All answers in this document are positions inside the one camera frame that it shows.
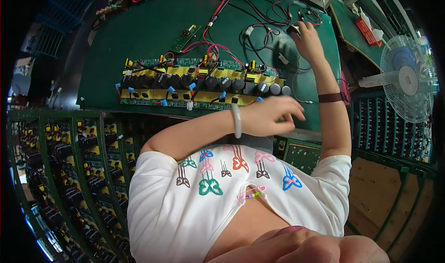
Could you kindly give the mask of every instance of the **white fan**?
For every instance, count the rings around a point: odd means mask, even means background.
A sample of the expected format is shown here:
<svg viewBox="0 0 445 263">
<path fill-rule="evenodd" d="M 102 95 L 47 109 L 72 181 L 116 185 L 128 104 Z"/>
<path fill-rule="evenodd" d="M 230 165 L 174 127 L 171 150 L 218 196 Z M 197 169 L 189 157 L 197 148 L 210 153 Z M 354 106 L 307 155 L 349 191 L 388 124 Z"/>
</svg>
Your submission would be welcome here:
<svg viewBox="0 0 445 263">
<path fill-rule="evenodd" d="M 381 74 L 364 77 L 360 87 L 383 86 L 399 116 L 412 123 L 426 121 L 438 83 L 424 49 L 408 36 L 395 36 L 383 48 L 380 66 Z"/>
</svg>

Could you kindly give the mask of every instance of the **small circuit board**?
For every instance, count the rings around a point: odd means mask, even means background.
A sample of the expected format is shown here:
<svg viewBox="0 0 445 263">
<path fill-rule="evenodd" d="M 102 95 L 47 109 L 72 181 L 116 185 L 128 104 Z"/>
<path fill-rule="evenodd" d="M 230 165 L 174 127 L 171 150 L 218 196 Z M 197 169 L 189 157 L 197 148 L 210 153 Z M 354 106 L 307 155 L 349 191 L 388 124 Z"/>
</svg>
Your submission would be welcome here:
<svg viewBox="0 0 445 263">
<path fill-rule="evenodd" d="M 181 36 L 171 46 L 171 50 L 179 53 L 201 27 L 199 25 L 191 25 L 183 30 Z"/>
<path fill-rule="evenodd" d="M 150 66 L 164 60 L 162 57 L 135 62 L 126 60 L 118 84 L 121 104 L 230 110 L 233 103 L 246 106 L 259 97 L 284 94 L 282 89 L 285 88 L 290 90 L 284 86 L 284 74 L 280 69 L 258 65 L 255 61 L 242 66 L 236 61 L 208 60 L 207 56 L 203 59 L 176 58 L 161 67 L 134 70 L 133 65 Z M 191 102 L 198 84 L 202 86 Z"/>
</svg>

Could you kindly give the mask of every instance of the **hand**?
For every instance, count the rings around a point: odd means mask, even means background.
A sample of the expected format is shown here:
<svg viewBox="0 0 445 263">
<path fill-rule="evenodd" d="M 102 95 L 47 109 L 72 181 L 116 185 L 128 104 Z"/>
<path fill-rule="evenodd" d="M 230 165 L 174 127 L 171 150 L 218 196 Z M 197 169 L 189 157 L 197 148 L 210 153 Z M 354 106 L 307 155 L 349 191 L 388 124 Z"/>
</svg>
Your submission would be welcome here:
<svg viewBox="0 0 445 263">
<path fill-rule="evenodd" d="M 297 22 L 300 28 L 300 36 L 291 33 L 300 55 L 314 66 L 318 61 L 325 60 L 323 47 L 314 26 L 309 22 Z"/>
<path fill-rule="evenodd" d="M 291 115 L 306 120 L 303 107 L 290 96 L 269 97 L 239 109 L 242 133 L 267 137 L 289 133 L 295 129 Z"/>
</svg>

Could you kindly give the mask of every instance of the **brown watch strap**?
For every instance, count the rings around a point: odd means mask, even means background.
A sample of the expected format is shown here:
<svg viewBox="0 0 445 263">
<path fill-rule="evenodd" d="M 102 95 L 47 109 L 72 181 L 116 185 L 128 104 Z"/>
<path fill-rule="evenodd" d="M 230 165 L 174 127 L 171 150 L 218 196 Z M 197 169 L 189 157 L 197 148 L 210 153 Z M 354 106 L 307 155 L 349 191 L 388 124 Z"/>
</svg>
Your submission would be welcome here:
<svg viewBox="0 0 445 263">
<path fill-rule="evenodd" d="M 346 96 L 344 93 L 330 93 L 330 94 L 323 94 L 318 96 L 318 102 L 319 103 L 332 103 L 337 101 L 345 101 Z"/>
</svg>

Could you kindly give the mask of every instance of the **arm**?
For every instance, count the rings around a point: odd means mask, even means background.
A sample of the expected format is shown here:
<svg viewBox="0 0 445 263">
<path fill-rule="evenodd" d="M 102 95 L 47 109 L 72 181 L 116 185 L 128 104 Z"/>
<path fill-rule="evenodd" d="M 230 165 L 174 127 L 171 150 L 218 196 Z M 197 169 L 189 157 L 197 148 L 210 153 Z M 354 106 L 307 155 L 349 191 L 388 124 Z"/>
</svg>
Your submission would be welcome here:
<svg viewBox="0 0 445 263">
<path fill-rule="evenodd" d="M 338 93 L 340 88 L 324 57 L 323 48 L 314 26 L 298 22 L 301 36 L 293 35 L 301 56 L 312 66 L 318 95 Z M 320 161 L 334 155 L 351 156 L 351 130 L 343 101 L 320 104 L 321 144 Z"/>
<path fill-rule="evenodd" d="M 302 106 L 288 96 L 270 97 L 240 108 L 242 133 L 265 137 L 295 129 L 291 114 L 305 120 Z M 215 112 L 168 127 L 151 137 L 141 154 L 158 151 L 179 161 L 200 147 L 235 132 L 231 110 Z"/>
</svg>

